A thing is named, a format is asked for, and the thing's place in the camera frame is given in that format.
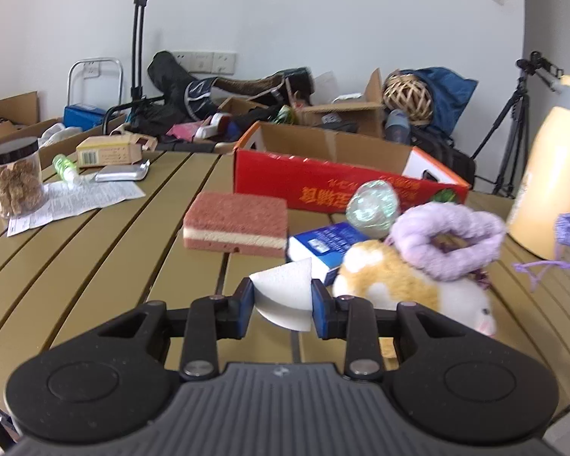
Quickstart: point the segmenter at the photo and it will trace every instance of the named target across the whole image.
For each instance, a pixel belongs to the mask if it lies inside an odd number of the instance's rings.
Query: black jar lid
[[[0,144],[0,165],[19,161],[38,150],[36,137],[23,137]]]

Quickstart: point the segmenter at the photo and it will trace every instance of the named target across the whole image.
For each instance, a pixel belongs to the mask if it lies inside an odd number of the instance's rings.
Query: triangular white sponge
[[[311,270],[311,260],[304,259],[251,274],[258,312],[282,328],[310,331]]]

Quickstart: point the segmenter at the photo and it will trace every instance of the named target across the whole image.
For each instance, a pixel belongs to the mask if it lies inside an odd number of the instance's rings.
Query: orange and white plush
[[[437,282],[378,240],[357,243],[348,250],[332,293],[366,298],[375,308],[386,310],[395,310],[400,301],[415,301],[487,336],[496,333],[490,299],[477,283],[467,278]],[[392,358],[389,343],[380,340],[383,355]]]

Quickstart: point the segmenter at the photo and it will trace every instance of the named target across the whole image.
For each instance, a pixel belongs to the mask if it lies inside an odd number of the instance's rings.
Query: rattan ball
[[[406,112],[412,125],[428,125],[433,117],[433,100],[427,85],[411,73],[395,70],[384,82],[384,104],[391,111]]]

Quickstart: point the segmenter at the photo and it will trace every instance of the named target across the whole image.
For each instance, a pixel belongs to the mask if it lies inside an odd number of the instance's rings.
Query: pink sponge
[[[184,216],[189,249],[285,257],[286,244],[284,199],[201,192]]]

